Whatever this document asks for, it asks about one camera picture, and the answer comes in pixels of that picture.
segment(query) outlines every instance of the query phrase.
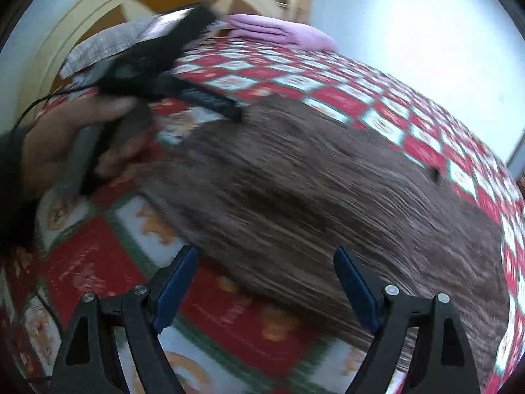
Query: black clamp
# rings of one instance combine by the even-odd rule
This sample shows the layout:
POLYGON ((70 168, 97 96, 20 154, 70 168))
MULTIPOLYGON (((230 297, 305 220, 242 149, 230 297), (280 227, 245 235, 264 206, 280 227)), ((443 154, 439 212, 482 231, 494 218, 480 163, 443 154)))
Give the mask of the black clamp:
POLYGON ((93 193, 103 182, 95 173, 100 156, 119 147, 153 124, 149 103, 173 98, 214 111, 234 123, 242 121, 246 104, 172 71, 175 60, 217 21, 206 3, 189 5, 156 16, 138 42, 118 55, 93 65, 86 85, 110 96, 134 96, 138 103, 123 117, 83 127, 68 155, 66 171, 57 184, 64 203, 93 193))
POLYGON ((384 393, 403 348, 406 330, 418 327, 403 394, 479 394, 471 347, 450 297, 409 296, 383 283, 342 247, 333 264, 359 323, 374 335, 346 394, 384 393))
MULTIPOLYGON (((409 327, 419 331, 403 394, 480 393, 471 348, 447 294, 433 299, 406 295, 342 247, 333 261, 359 322, 374 335, 347 394, 384 394, 409 327)), ((124 326, 144 391, 183 394, 157 335, 173 322, 197 266, 196 250, 184 246, 147 285, 106 299, 86 293, 60 346, 52 393, 128 394, 112 331, 112 326, 124 326)))

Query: checkered quilt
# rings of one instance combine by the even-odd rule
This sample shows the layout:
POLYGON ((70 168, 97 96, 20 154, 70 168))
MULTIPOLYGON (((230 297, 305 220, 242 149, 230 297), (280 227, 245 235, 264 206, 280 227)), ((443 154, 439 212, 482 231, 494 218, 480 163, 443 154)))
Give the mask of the checkered quilt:
MULTIPOLYGON (((435 102, 333 52, 218 38, 187 52, 174 72, 247 102, 280 93, 341 123, 374 129, 415 164, 438 167, 461 199, 496 221, 503 231, 510 313, 485 393, 499 389, 525 351, 525 203, 502 161, 435 102)), ((76 97, 52 99, 44 112, 76 97)), ((60 345, 56 319, 66 325, 85 292, 114 296, 147 282, 184 244, 136 193, 133 177, 140 164, 217 116, 169 99, 154 110, 162 128, 148 151, 71 211, 57 209, 49 191, 38 209, 35 250, 18 248, 2 262, 0 329, 36 391, 45 384, 35 378, 53 371, 60 345)), ((130 391, 143 393, 125 335, 116 330, 115 337, 130 391)), ((177 319, 159 338, 188 393, 343 393, 364 357, 322 328, 246 292, 205 260, 177 319)), ((389 394, 400 391, 403 378, 395 372, 389 394)))

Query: bed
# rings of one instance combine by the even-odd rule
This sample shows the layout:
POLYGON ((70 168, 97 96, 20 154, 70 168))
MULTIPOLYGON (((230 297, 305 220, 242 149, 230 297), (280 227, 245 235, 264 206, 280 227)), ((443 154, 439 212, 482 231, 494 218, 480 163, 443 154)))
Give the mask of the bed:
MULTIPOLYGON (((80 0, 57 23, 25 73, 18 113, 58 88, 73 87, 58 72, 78 43, 119 23, 200 0, 80 0)), ((228 13, 281 17, 273 0, 211 0, 228 13)), ((485 393, 494 394, 525 351, 525 203, 505 165, 445 109, 372 67, 334 52, 288 50, 227 37, 209 38, 179 59, 175 70, 247 102, 271 93, 299 99, 343 123, 372 129, 414 164, 438 167, 461 199, 501 225, 502 265, 510 295, 508 329, 485 393)), ((51 99, 52 109, 79 94, 51 99)), ((184 244, 137 194, 140 164, 176 146, 214 116, 171 100, 154 109, 162 129, 148 152, 70 213, 39 205, 33 250, 21 247, 0 273, 1 330, 20 372, 45 392, 60 345, 60 328, 80 296, 113 296, 146 282, 184 244)), ((133 393, 143 392, 125 335, 115 333, 133 393)), ((203 262, 161 344, 186 392, 343 393, 364 352, 303 321, 298 314, 252 295, 220 267, 203 262)), ((401 391, 396 371, 388 394, 401 391)))

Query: yellow headboard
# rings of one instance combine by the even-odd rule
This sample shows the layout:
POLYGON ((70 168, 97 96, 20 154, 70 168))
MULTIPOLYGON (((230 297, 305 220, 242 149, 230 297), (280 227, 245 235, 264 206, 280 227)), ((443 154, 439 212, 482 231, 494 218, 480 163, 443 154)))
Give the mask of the yellow headboard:
MULTIPOLYGON (((31 102, 61 84, 58 71, 76 44, 119 23, 198 1, 204 0, 80 0, 49 33, 27 67, 16 116, 31 102)), ((274 0, 205 1, 212 2, 222 13, 252 13, 272 18, 282 14, 274 0)))

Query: pink towel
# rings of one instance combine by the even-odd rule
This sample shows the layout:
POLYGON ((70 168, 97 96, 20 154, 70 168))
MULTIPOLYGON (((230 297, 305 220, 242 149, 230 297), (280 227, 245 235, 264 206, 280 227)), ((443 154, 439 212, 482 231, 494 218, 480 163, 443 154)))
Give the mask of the pink towel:
POLYGON ((235 28, 228 35, 230 37, 275 44, 288 49, 337 50, 332 37, 304 23, 255 14, 230 14, 226 20, 235 28))

